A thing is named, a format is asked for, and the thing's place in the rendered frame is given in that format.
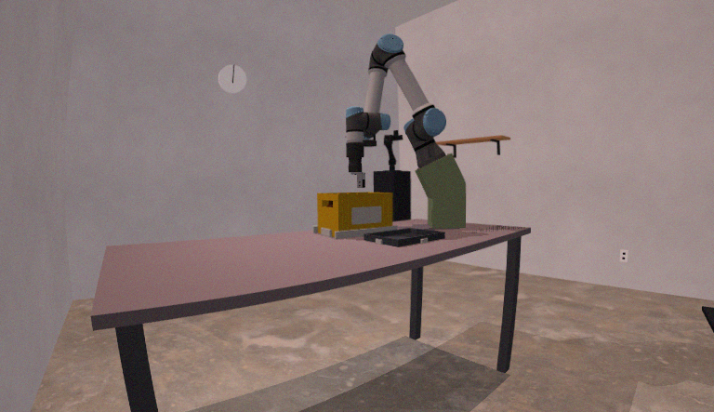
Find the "yellow bottle crate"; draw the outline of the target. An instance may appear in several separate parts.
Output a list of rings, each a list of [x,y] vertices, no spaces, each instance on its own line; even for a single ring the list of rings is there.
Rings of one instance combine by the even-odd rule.
[[[384,193],[317,193],[318,233],[392,226],[392,208]],[[327,207],[333,201],[333,207]]]

